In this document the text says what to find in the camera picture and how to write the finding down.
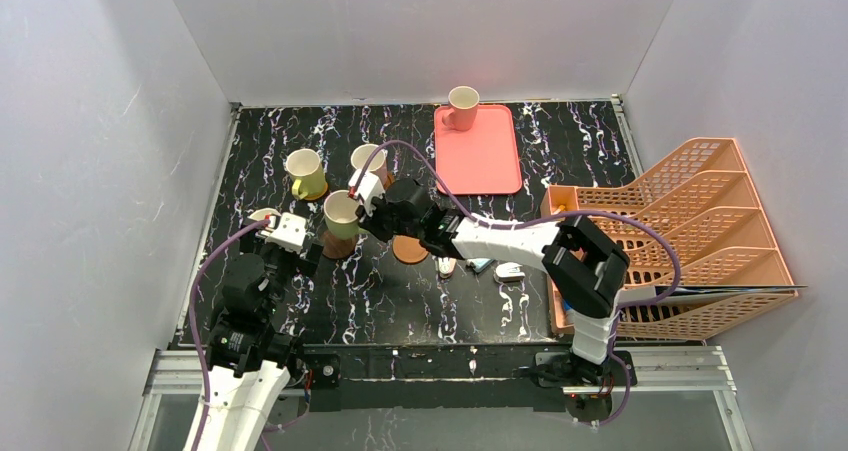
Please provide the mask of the light orange coaster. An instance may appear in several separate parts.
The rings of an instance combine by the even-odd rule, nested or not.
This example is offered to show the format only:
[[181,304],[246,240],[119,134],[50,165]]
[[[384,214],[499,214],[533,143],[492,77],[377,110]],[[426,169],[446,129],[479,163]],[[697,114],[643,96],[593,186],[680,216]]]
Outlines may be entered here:
[[429,255],[418,239],[408,236],[394,237],[392,252],[399,262],[407,265],[420,263]]

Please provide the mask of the dark brown mug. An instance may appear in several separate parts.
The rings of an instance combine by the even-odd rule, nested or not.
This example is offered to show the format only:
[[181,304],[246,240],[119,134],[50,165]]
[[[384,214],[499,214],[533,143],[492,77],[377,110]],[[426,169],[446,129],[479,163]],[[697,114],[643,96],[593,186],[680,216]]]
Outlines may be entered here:
[[248,218],[253,221],[268,220],[273,223],[280,216],[281,213],[273,208],[261,208],[250,213]]

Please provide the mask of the dark brown coaster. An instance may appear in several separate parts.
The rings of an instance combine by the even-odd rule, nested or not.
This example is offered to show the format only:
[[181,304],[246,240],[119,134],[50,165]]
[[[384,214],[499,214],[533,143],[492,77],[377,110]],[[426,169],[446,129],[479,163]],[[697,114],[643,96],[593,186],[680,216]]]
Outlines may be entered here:
[[324,231],[322,234],[322,255],[330,260],[346,259],[354,253],[357,241],[356,237],[338,238],[332,232]]

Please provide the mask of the green mug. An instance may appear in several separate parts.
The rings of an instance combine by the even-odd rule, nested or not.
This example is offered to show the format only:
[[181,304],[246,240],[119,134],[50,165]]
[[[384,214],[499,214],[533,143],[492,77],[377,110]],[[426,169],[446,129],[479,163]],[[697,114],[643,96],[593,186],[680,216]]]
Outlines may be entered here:
[[360,233],[356,211],[359,204],[347,190],[331,192],[323,203],[324,220],[328,231],[340,240],[349,240]]
[[285,170],[292,180],[292,195],[298,200],[322,191],[327,183],[321,156],[312,149],[290,153],[285,160]]

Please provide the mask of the pink mug front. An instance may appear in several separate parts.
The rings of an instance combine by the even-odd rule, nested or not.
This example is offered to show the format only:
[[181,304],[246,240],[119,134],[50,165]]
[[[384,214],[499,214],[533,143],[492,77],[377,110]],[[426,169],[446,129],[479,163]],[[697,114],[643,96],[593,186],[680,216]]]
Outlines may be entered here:
[[387,156],[386,149],[379,149],[376,144],[366,143],[354,149],[350,156],[350,163],[355,170],[367,170],[374,174],[384,186],[387,186],[390,184]]

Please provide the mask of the pink mug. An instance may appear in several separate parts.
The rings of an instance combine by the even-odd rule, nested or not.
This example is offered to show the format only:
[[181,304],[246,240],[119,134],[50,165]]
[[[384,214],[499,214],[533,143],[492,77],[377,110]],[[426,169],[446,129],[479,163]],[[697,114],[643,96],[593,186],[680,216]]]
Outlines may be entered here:
[[480,95],[470,86],[457,86],[448,94],[448,110],[441,122],[449,129],[467,131],[473,127],[476,119]]
[[366,143],[354,149],[350,156],[350,163],[355,170],[367,170],[374,174],[384,186],[387,186],[390,184],[387,156],[386,149],[379,149],[376,144]]

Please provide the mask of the small orange coaster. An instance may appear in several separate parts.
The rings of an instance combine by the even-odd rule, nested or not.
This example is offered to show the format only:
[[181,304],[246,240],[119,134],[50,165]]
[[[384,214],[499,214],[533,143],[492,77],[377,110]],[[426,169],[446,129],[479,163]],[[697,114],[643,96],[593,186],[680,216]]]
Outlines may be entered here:
[[316,192],[316,193],[311,194],[311,195],[308,195],[308,196],[304,197],[304,198],[303,198],[303,200],[304,200],[304,201],[309,201],[309,202],[317,201],[317,200],[321,199],[322,197],[324,197],[324,196],[325,196],[328,192],[329,192],[329,184],[328,184],[328,183],[326,183],[326,184],[324,185],[324,188],[323,188],[323,190],[322,190],[322,191],[320,191],[320,192]]

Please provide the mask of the pink tray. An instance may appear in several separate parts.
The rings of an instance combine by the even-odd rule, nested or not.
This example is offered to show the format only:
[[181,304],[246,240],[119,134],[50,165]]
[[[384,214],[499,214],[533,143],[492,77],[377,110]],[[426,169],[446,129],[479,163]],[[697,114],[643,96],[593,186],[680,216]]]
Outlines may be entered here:
[[457,196],[512,195],[522,174],[511,110],[502,104],[480,105],[473,126],[448,128],[451,108],[434,112],[435,169]]

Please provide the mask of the green mug front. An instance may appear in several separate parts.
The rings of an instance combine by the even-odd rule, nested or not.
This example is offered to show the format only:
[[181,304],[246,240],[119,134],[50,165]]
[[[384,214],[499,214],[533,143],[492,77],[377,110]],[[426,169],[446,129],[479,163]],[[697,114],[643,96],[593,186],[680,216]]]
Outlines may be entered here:
[[298,200],[322,191],[327,183],[321,156],[312,149],[290,153],[285,160],[285,170],[292,180],[292,195]]

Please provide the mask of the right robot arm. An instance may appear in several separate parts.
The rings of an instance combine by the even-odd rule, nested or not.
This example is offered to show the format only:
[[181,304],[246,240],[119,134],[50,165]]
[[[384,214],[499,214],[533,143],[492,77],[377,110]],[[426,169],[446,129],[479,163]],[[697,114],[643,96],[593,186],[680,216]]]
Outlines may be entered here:
[[630,260],[588,217],[569,212],[548,221],[487,221],[443,208],[411,178],[385,187],[370,172],[355,172],[349,195],[360,227],[383,242],[409,237],[431,255],[491,259],[541,270],[572,312],[574,337],[560,365],[539,376],[552,382],[602,386],[610,380],[610,341],[619,293]]

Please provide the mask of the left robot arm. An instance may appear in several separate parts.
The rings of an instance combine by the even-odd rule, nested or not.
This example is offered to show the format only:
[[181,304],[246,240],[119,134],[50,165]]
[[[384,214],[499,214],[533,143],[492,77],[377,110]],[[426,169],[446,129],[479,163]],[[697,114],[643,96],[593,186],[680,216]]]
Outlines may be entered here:
[[[194,304],[200,282],[233,244],[240,253],[225,272],[223,307],[203,341]],[[251,219],[203,262],[188,306],[202,390],[186,449],[252,450],[262,440],[270,411],[298,359],[296,338],[273,325],[279,295],[293,277],[316,271],[322,250],[308,240],[303,224]]]

